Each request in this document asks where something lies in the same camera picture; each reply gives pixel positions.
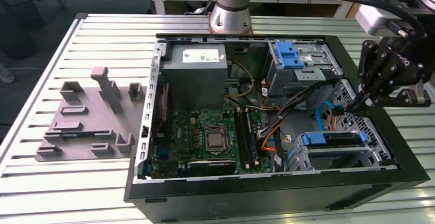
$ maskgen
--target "orange wire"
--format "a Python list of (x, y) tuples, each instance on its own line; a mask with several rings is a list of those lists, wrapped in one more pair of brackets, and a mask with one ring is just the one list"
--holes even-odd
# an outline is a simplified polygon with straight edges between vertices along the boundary
[(337, 118), (333, 117), (333, 130), (336, 130), (336, 129), (337, 129)]
[(267, 140), (269, 139), (269, 137), (272, 136), (273, 132), (276, 131), (276, 129), (280, 127), (280, 125), (283, 124), (283, 122), (279, 123), (279, 125), (273, 128), (273, 130), (271, 131), (271, 133), (267, 135), (265, 139), (264, 139), (264, 142), (261, 144), (261, 150), (267, 149), (267, 150), (273, 150), (276, 151), (275, 148), (265, 148), (264, 145), (267, 143)]
[(331, 119), (328, 120), (329, 123), (329, 130), (333, 131), (332, 124), (331, 124)]

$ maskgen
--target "floor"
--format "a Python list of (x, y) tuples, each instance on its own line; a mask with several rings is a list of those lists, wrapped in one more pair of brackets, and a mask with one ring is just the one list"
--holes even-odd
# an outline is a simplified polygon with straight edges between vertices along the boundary
[[(12, 60), (0, 52), (0, 62), (7, 68), (45, 68), (77, 13), (145, 14), (153, 7), (149, 1), (75, 0), (67, 2), (65, 9), (59, 7), (56, 0), (35, 1), (35, 4), (45, 22), (43, 28), (29, 32), (37, 53), (27, 59)], [(43, 73), (37, 69), (9, 71), (16, 80), (11, 84), (0, 81), (0, 123), (13, 123)], [(0, 126), (0, 142), (8, 130), (7, 126)]]

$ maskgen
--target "wire bundle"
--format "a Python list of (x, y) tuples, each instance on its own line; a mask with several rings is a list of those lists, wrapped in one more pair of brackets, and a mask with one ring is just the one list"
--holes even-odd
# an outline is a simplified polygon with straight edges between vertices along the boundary
[(280, 108), (280, 110), (277, 111), (276, 117), (275, 117), (275, 121), (273, 123), (271, 123), (269, 126), (267, 126), (261, 132), (260, 132), (260, 137), (265, 136), (265, 140), (263, 141), (261, 144), (261, 150), (276, 150), (275, 148), (268, 148), (265, 147), (267, 145), (267, 140), (269, 139), (269, 137), (272, 136), (273, 132), (277, 130), (277, 128), (280, 127), (284, 117), (288, 115), (288, 111), (291, 109), (293, 109), (296, 107), (297, 104), (300, 104), (303, 101), (305, 101), (305, 99), (308, 98), (308, 96), (311, 95), (311, 93), (320, 87), (327, 86), (327, 85), (332, 85), (337, 82), (339, 80), (336, 78), (329, 79), (327, 81), (321, 81), (321, 82), (316, 82), (315, 84), (312, 84), (308, 88), (305, 88), (303, 91), (300, 91), (299, 93), (296, 93), (296, 95), (293, 95), (289, 100), (287, 101), (287, 103), (284, 104), (284, 106)]

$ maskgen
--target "white label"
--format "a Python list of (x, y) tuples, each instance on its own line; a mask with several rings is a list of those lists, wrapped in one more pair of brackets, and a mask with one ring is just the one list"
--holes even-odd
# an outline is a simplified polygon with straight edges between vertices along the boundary
[(279, 158), (277, 154), (275, 154), (275, 162), (279, 166), (283, 163), (283, 160)]
[(183, 63), (219, 62), (217, 49), (185, 49), (183, 51)]
[(264, 96), (264, 97), (267, 97), (267, 88), (261, 88), (261, 95)]
[(311, 58), (309, 55), (308, 56), (300, 56), (299, 58), (300, 58), (301, 61), (312, 61), (312, 58)]

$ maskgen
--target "aluminum extrusion table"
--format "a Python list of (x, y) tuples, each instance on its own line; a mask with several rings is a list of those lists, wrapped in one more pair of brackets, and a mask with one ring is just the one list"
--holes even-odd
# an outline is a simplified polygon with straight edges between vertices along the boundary
[[(117, 86), (145, 84), (156, 33), (207, 33), (204, 16), (80, 15), (0, 146), (0, 223), (149, 223), (123, 202), (128, 159), (36, 162), (35, 151), (53, 118), (64, 81), (97, 86), (93, 66), (109, 67)], [(256, 34), (336, 35), (353, 58), (369, 37), (355, 20), (252, 17)], [(417, 159), (435, 179), (435, 105), (388, 108)], [(433, 223), (435, 180), (396, 191), (353, 210), (233, 218), (204, 223)]]

